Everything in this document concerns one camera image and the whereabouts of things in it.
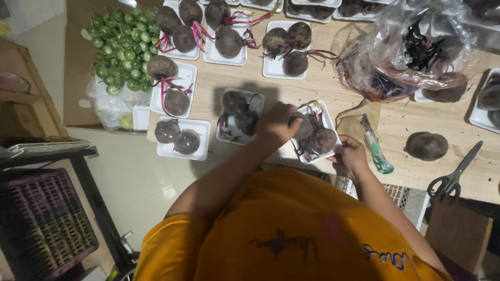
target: beige glove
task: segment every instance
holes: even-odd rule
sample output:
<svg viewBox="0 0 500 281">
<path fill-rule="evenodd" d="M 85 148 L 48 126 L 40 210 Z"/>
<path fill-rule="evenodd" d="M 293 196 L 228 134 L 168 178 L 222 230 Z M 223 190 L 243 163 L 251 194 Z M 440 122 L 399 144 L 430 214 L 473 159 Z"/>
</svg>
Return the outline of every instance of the beige glove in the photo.
<svg viewBox="0 0 500 281">
<path fill-rule="evenodd" d="M 361 125 L 361 118 L 366 113 L 371 128 L 381 143 L 382 139 L 377 131 L 380 120 L 380 103 L 365 98 L 356 107 L 341 112 L 335 119 L 336 131 L 339 135 L 349 135 L 364 144 L 365 128 Z"/>
</svg>

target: tiled floor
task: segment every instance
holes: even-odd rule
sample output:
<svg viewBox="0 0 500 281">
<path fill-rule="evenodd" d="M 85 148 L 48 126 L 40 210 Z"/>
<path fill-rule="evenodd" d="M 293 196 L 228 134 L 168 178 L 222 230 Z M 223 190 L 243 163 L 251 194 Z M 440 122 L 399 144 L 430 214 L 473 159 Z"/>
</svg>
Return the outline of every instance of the tiled floor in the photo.
<svg viewBox="0 0 500 281">
<path fill-rule="evenodd" d="M 65 24 L 66 16 L 61 14 L 16 39 L 18 44 L 29 48 L 60 116 Z M 89 159 L 88 166 L 118 232 L 123 235 L 133 230 L 129 243 L 138 251 L 144 235 L 162 220 L 179 194 L 224 160 L 216 154 L 209 154 L 203 162 L 160 157 L 156 154 L 156 144 L 145 136 L 80 129 L 68 129 L 68 133 L 97 147 L 99 157 Z"/>
</svg>

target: cardboard box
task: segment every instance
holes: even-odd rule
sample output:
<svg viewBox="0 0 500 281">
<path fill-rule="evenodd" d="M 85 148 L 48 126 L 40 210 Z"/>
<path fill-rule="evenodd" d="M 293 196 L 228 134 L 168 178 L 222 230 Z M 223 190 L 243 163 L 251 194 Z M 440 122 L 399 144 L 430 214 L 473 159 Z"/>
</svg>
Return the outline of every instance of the cardboard box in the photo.
<svg viewBox="0 0 500 281">
<path fill-rule="evenodd" d="M 162 0 L 137 0 L 137 8 L 143 12 L 152 11 L 153 7 L 161 7 Z M 118 7 L 125 13 L 132 11 L 117 0 L 79 0 L 66 2 L 66 33 L 64 53 L 64 94 L 63 94 L 63 127 L 81 128 L 103 131 L 104 128 L 94 112 L 93 101 L 87 96 L 87 85 L 95 71 L 92 63 L 94 54 L 99 50 L 82 35 L 91 24 L 92 11 L 97 15 L 106 13 L 105 7 Z M 116 131 L 131 135 L 145 133 Z"/>
<path fill-rule="evenodd" d="M 4 146 L 40 142 L 44 138 L 68 137 L 61 119 L 40 78 L 28 49 L 0 40 L 0 72 L 22 76 L 29 93 L 0 91 L 0 143 Z"/>
</svg>

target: person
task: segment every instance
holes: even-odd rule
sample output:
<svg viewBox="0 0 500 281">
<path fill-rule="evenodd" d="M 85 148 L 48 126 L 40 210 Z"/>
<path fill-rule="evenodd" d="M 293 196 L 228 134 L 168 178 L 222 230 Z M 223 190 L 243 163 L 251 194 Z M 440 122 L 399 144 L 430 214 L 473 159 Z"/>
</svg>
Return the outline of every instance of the person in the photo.
<svg viewBox="0 0 500 281">
<path fill-rule="evenodd" d="M 276 104 L 257 137 L 193 182 L 143 239 L 135 281 L 451 280 L 347 135 L 341 157 L 359 201 L 292 168 L 256 171 L 300 127 Z"/>
</svg>

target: purple plastic crate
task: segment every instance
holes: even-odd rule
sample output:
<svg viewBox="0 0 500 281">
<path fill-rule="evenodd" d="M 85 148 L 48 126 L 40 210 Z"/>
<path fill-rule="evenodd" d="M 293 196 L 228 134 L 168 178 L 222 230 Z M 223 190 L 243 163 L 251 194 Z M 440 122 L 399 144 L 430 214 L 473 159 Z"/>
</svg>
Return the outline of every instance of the purple plastic crate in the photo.
<svg viewBox="0 0 500 281">
<path fill-rule="evenodd" d="M 55 280 L 99 247 L 63 168 L 3 182 L 0 228 L 0 247 L 17 280 Z"/>
</svg>

